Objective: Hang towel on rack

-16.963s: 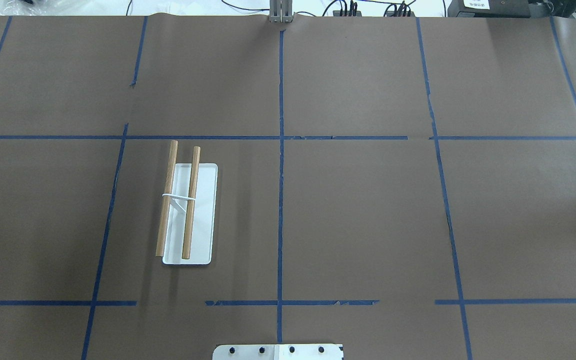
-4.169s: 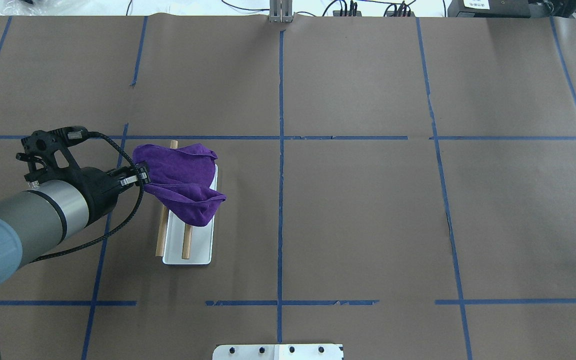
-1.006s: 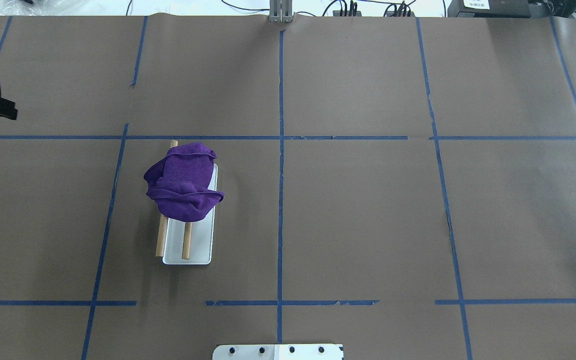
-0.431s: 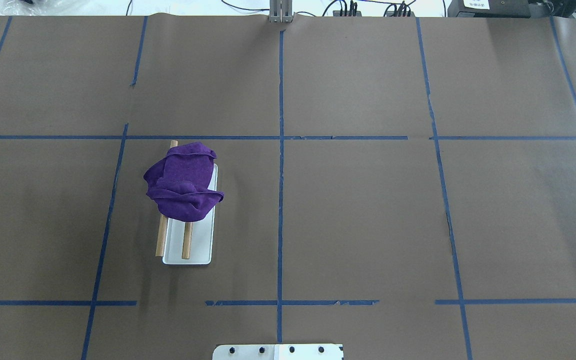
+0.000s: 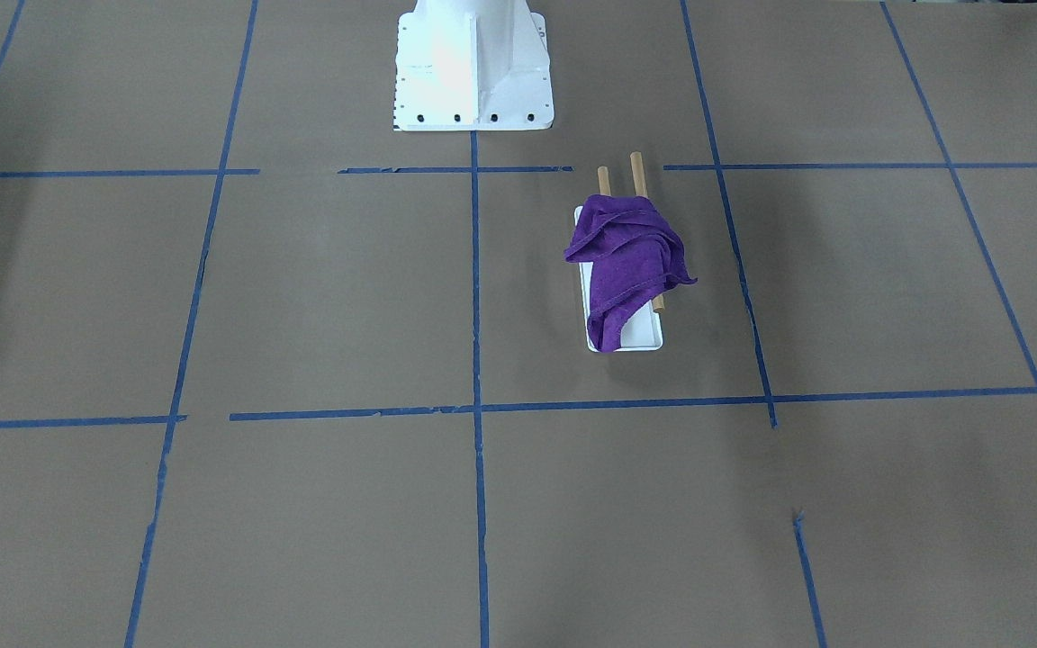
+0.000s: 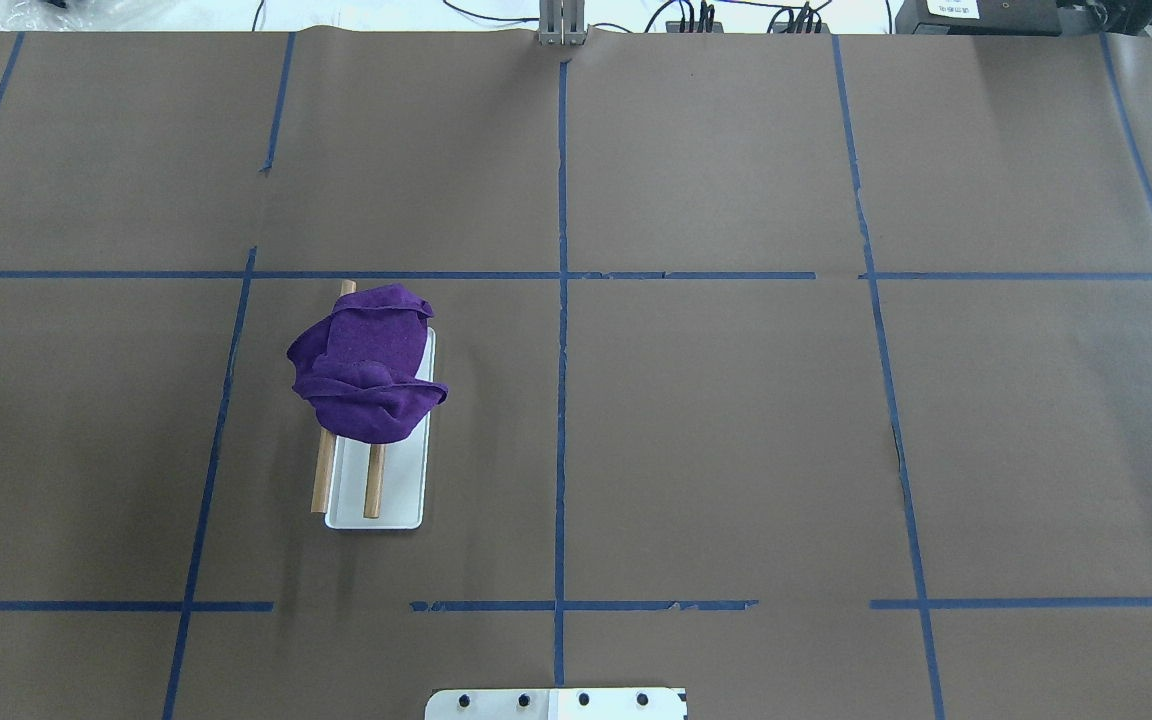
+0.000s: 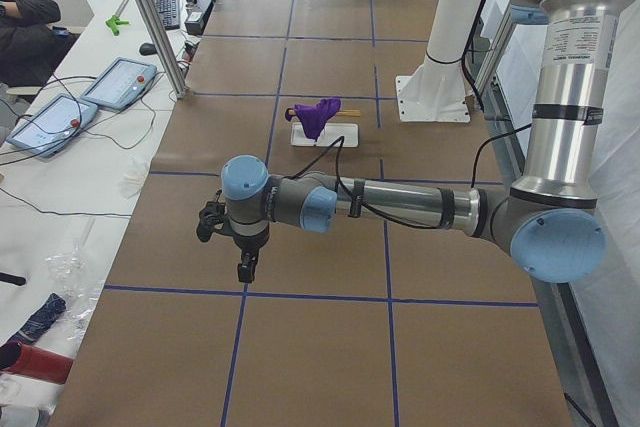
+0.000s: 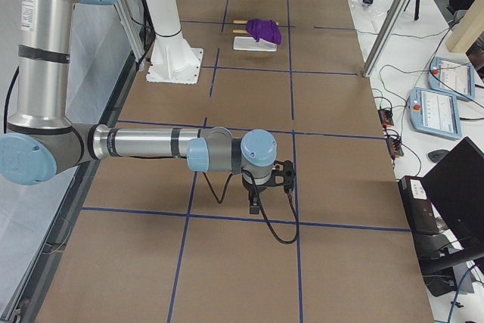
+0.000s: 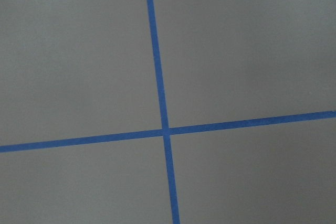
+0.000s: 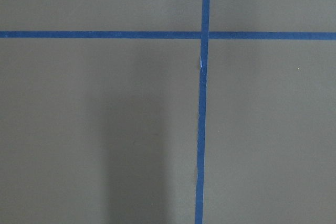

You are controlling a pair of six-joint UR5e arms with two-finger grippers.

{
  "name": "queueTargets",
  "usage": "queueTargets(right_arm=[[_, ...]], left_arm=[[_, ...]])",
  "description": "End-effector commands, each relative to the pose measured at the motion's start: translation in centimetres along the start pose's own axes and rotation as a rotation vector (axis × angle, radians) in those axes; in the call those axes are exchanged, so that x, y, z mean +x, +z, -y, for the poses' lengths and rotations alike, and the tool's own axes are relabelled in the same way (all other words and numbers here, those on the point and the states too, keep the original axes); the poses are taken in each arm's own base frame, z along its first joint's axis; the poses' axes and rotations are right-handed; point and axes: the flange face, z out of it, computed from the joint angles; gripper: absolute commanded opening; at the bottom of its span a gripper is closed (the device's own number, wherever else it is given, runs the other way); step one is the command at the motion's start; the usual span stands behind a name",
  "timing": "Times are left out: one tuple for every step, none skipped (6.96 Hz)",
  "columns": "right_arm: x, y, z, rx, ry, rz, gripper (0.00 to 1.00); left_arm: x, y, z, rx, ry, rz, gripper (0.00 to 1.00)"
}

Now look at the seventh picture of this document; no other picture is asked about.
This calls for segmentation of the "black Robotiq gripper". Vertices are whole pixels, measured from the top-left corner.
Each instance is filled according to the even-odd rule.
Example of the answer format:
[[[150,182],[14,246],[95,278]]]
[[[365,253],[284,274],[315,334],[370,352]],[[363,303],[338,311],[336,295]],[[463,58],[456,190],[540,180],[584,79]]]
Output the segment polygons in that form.
[[[233,240],[242,251],[237,265],[238,280],[241,283],[253,283],[258,264],[258,252],[269,241],[269,225],[260,225],[258,231],[251,235],[235,231]]]

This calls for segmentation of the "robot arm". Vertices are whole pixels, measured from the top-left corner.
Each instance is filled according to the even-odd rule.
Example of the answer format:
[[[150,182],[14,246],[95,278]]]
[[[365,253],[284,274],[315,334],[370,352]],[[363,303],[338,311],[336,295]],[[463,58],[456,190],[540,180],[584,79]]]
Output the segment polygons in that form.
[[[231,237],[238,277],[254,280],[273,222],[323,233],[337,211],[370,212],[415,229],[457,229],[494,243],[544,282],[566,283],[603,260],[606,239],[588,182],[621,13],[635,0],[511,0],[513,19],[547,26],[522,175],[507,194],[385,185],[306,168],[272,175],[256,157],[229,160],[197,234]]]

